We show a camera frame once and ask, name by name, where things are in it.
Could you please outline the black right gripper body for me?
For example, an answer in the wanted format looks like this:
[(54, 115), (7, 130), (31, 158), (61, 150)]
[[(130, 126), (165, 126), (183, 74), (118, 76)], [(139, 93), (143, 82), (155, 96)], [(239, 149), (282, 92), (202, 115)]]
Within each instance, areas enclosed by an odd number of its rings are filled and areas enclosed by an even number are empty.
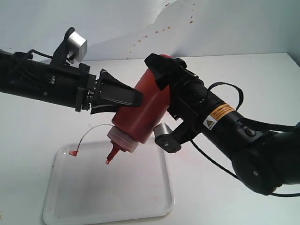
[(204, 82), (180, 58), (164, 58), (170, 91), (169, 114), (188, 122), (204, 121)]

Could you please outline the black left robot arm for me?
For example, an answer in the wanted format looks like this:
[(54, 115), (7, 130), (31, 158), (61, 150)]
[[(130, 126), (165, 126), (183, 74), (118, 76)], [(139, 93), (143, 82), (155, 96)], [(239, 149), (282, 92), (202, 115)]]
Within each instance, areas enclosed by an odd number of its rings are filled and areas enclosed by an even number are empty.
[(80, 63), (34, 61), (32, 52), (0, 52), (0, 91), (24, 98), (74, 108), (75, 111), (116, 113), (121, 107), (139, 107), (143, 94), (120, 82), (106, 70), (90, 74)]

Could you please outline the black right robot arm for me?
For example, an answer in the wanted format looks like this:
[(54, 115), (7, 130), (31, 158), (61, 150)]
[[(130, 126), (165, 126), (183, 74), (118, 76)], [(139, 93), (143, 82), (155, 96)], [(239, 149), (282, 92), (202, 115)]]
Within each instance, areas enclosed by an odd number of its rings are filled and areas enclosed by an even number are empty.
[(300, 127), (263, 123), (243, 117), (187, 69), (185, 61), (150, 54), (145, 64), (160, 90), (170, 93), (168, 112), (182, 123), (154, 128), (155, 143), (168, 153), (198, 134), (208, 138), (232, 163), (234, 177), (262, 195), (300, 182)]

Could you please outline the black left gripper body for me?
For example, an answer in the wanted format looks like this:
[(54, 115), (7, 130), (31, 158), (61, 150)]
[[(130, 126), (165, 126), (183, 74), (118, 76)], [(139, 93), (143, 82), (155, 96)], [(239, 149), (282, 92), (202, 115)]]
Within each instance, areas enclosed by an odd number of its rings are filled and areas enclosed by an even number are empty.
[(90, 66), (80, 63), (79, 67), (59, 66), (48, 69), (48, 102), (74, 108), (75, 111), (89, 110), (96, 76), (90, 74)]

